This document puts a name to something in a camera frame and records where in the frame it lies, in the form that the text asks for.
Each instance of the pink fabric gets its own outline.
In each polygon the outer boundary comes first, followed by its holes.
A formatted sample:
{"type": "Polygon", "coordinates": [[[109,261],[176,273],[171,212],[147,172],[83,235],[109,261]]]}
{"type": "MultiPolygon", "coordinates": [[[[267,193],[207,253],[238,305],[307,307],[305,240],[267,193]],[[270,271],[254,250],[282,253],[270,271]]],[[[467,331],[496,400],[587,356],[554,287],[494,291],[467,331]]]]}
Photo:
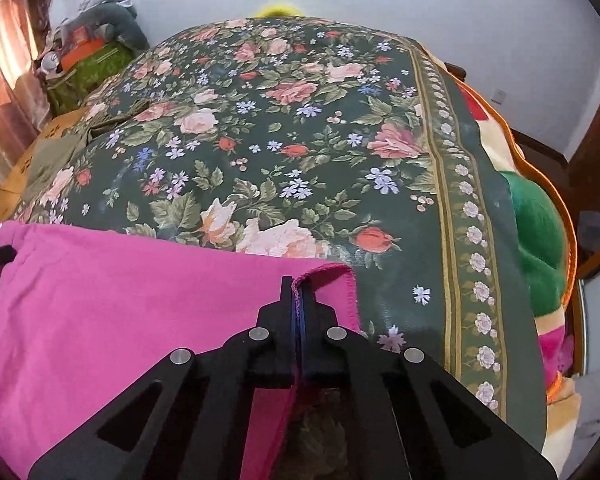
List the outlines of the pink fabric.
{"type": "MultiPolygon", "coordinates": [[[[18,256],[0,274],[0,455],[23,479],[173,349],[205,352],[254,326],[282,276],[310,276],[339,324],[358,328],[342,264],[16,222],[0,230],[6,244],[18,256]]],[[[256,393],[242,480],[268,476],[294,395],[256,393]]]]}
{"type": "Polygon", "coordinates": [[[542,365],[544,367],[544,387],[548,388],[555,379],[560,359],[560,348],[564,340],[564,325],[551,332],[538,336],[540,351],[542,352],[542,365]]]}

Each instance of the curtain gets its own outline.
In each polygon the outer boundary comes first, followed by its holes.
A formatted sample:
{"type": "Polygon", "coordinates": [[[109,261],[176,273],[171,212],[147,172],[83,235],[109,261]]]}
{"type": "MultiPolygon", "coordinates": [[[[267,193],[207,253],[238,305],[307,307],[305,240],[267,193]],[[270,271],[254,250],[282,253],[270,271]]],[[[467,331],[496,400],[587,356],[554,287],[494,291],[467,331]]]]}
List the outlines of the curtain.
{"type": "Polygon", "coordinates": [[[0,184],[49,119],[32,60],[48,31],[50,0],[0,0],[0,184]]]}

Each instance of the electrical outlet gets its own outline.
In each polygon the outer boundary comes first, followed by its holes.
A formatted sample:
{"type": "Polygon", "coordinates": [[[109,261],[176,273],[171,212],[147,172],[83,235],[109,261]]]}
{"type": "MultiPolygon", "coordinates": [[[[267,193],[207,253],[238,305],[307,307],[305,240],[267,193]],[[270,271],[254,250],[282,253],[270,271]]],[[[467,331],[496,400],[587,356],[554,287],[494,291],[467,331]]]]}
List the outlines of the electrical outlet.
{"type": "Polygon", "coordinates": [[[493,91],[493,94],[491,95],[491,100],[494,103],[501,105],[506,96],[507,96],[507,93],[504,90],[500,90],[499,88],[496,88],[493,91]]]}

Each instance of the metal bolt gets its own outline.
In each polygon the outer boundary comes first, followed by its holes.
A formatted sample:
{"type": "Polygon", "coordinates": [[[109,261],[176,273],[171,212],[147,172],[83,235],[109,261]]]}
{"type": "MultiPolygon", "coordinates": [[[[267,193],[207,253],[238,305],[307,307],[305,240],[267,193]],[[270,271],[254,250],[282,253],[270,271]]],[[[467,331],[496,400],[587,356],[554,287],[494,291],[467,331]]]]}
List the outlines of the metal bolt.
{"type": "Polygon", "coordinates": [[[410,363],[421,363],[424,361],[424,352],[415,346],[407,348],[404,351],[404,358],[410,363]]]}
{"type": "Polygon", "coordinates": [[[183,365],[184,363],[189,362],[189,359],[191,359],[191,352],[189,352],[189,350],[186,348],[178,348],[177,350],[171,352],[169,359],[171,359],[171,362],[175,365],[183,365]]]}
{"type": "Polygon", "coordinates": [[[269,330],[264,327],[257,326],[256,328],[249,330],[249,337],[254,341],[264,341],[267,337],[269,337],[269,330]]]}
{"type": "Polygon", "coordinates": [[[340,339],[344,339],[347,336],[347,331],[343,329],[341,326],[332,326],[327,330],[327,337],[329,339],[335,339],[339,341],[340,339]]]}

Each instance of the green floral blanket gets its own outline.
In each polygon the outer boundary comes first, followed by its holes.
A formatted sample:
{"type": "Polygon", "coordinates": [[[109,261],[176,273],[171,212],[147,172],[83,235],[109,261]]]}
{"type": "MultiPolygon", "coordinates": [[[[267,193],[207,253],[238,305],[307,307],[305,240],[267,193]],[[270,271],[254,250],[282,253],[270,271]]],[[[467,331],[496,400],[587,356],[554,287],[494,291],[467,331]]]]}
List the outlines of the green floral blanket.
{"type": "Polygon", "coordinates": [[[315,18],[192,28],[136,59],[81,127],[141,98],[16,216],[349,264],[373,345],[424,349],[541,449],[509,189],[417,42],[315,18]]]}

